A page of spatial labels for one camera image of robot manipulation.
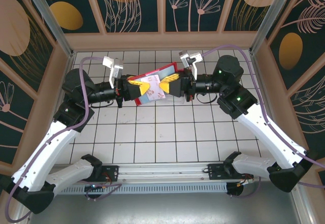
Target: purple cable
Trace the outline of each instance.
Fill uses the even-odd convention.
[[[79,181],[79,182],[82,182],[82,183],[86,183],[86,184],[90,184],[90,185],[95,185],[95,186],[99,186],[99,187],[116,187],[114,188],[113,190],[111,190],[109,193],[105,194],[105,195],[101,195],[99,196],[98,198],[96,199],[92,199],[88,196],[88,193],[92,190],[92,189],[89,189],[87,192],[86,192],[86,197],[88,200],[91,200],[91,201],[98,201],[98,200],[102,200],[104,198],[107,198],[109,195],[111,195],[113,192],[117,191],[120,187],[122,187],[122,184],[121,183],[118,183],[118,184],[111,184],[111,185],[107,185],[107,184],[100,184],[100,183],[96,183],[96,182],[86,182],[86,181]]]
[[[315,185],[315,184],[310,184],[310,183],[305,183],[305,182],[298,182],[298,184],[304,185],[307,187],[325,188],[325,185]]]
[[[36,154],[30,160],[29,164],[26,166],[25,171],[21,174],[19,180],[17,181],[17,183],[15,184],[15,186],[10,191],[9,197],[7,199],[7,202],[6,202],[5,216],[6,216],[7,221],[10,222],[10,223],[20,222],[20,221],[24,220],[25,218],[27,218],[31,214],[31,211],[29,211],[22,218],[20,218],[18,220],[13,220],[9,216],[9,205],[10,205],[10,201],[12,199],[12,196],[13,196],[14,192],[18,188],[19,184],[22,182],[23,178],[26,176],[27,172],[29,171],[29,169],[31,168],[31,166],[33,165],[33,163],[36,161],[37,157],[42,153],[42,151],[45,149],[45,147],[48,145],[48,143],[50,143],[55,137],[57,137],[58,135],[66,132],[66,131],[69,131],[71,129],[75,129],[75,128],[79,127],[79,126],[82,126],[86,122],[86,120],[88,118],[88,115],[89,115],[89,104],[88,104],[88,98],[87,98],[85,80],[84,80],[84,77],[83,77],[83,69],[82,69],[83,68],[83,63],[86,60],[103,60],[103,59],[102,58],[99,58],[99,57],[85,57],[85,58],[83,58],[80,61],[79,76],[80,76],[80,82],[81,82],[81,88],[82,88],[82,95],[83,95],[83,98],[84,98],[84,101],[85,101],[85,116],[84,116],[84,118],[82,119],[82,121],[80,123],[78,123],[76,125],[73,125],[73,126],[70,126],[70,127],[67,127],[66,129],[63,129],[63,130],[57,132],[56,134],[53,134],[48,140],[46,140],[46,142],[42,145],[42,147],[36,152]]]
[[[257,185],[257,188],[255,189],[254,192],[252,192],[252,193],[250,193],[248,195],[245,195],[245,196],[230,195],[230,197],[235,197],[235,198],[238,198],[238,199],[245,199],[245,198],[250,198],[250,197],[254,196],[257,193],[257,191],[259,190],[260,186],[261,186],[261,181],[262,181],[262,178],[259,177],[258,178],[258,185]]]
[[[204,56],[206,56],[206,55],[208,55],[208,54],[210,54],[210,53],[212,53],[212,52],[214,52],[214,51],[216,51],[216,50],[219,50],[219,49],[222,49],[222,48],[226,48],[226,47],[233,47],[233,48],[236,48],[242,55],[243,55],[243,57],[245,58],[245,60],[246,60],[246,63],[247,63],[247,66],[248,66],[248,69],[249,69],[249,73],[250,73],[250,76],[251,76],[251,78],[252,78],[252,81],[253,81],[253,84],[254,84],[254,88],[255,88],[255,90],[256,90],[256,93],[257,93],[257,96],[258,96],[258,99],[259,99],[259,101],[260,102],[262,102],[263,100],[262,100],[262,96],[261,96],[261,94],[260,94],[260,92],[259,92],[259,90],[258,90],[258,88],[257,88],[257,84],[256,84],[256,81],[255,81],[255,79],[254,79],[254,77],[253,77],[253,71],[252,71],[252,68],[250,67],[250,64],[249,64],[249,61],[248,61],[248,58],[247,58],[247,56],[246,56],[246,54],[245,54],[245,52],[240,48],[240,47],[238,47],[238,46],[236,46],[236,45],[221,45],[221,46],[218,46],[218,47],[216,47],[216,48],[214,48],[214,49],[212,49],[212,50],[209,50],[209,51],[207,51],[207,52],[205,52],[205,53],[203,53],[202,54],[202,57],[204,57]],[[305,160],[307,160],[307,161],[309,161],[309,162],[311,162],[311,163],[313,163],[313,164],[315,164],[315,165],[318,165],[318,166],[320,166],[320,167],[322,167],[322,168],[325,168],[325,165],[323,165],[323,164],[321,164],[321,163],[318,163],[318,162],[316,162],[316,161],[314,161],[313,159],[311,159],[311,158],[309,158],[309,157],[307,157],[307,156],[305,156],[304,154],[301,154],[300,152],[298,152],[292,145],[290,145],[279,133],[278,133],[278,131],[276,131],[276,129],[270,124],[270,122],[269,122],[269,120],[268,120],[268,117],[267,117],[267,114],[266,114],[266,110],[265,110],[265,108],[264,108],[264,105],[262,105],[262,103],[260,103],[260,106],[261,106],[261,110],[262,110],[262,115],[263,115],[263,118],[264,118],[264,120],[265,120],[265,122],[267,123],[267,125],[269,126],[269,128],[272,130],[272,132],[274,132],[274,134],[276,135],[276,136],[278,136],[278,138],[286,145],[286,146],[288,146],[288,148],[289,149],[291,149],[293,152],[295,152],[297,155],[299,155],[301,158],[303,158],[303,159],[305,159]],[[314,185],[314,184],[309,184],[309,183],[303,183],[303,184],[301,184],[301,185],[305,185],[305,186],[309,186],[309,187],[320,187],[320,185]]]

